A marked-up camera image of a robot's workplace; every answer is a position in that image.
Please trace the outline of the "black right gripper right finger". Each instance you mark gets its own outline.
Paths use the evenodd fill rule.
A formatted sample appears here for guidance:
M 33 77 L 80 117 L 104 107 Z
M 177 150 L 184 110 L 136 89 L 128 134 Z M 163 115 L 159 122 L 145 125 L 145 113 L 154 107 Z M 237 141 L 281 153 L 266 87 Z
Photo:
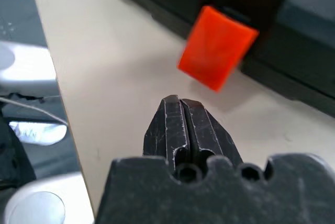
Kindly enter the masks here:
M 191 145 L 191 161 L 194 164 L 206 168 L 207 159 L 213 155 L 225 156 L 234 167 L 243 163 L 230 134 L 202 103 L 183 99 L 181 104 Z

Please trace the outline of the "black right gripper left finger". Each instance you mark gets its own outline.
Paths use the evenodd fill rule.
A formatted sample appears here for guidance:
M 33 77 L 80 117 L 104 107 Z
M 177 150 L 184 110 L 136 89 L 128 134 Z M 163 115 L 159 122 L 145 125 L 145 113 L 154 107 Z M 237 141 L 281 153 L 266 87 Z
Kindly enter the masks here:
M 189 137 L 184 109 L 177 95 L 163 98 L 144 135 L 143 155 L 161 156 L 169 170 L 189 161 Z

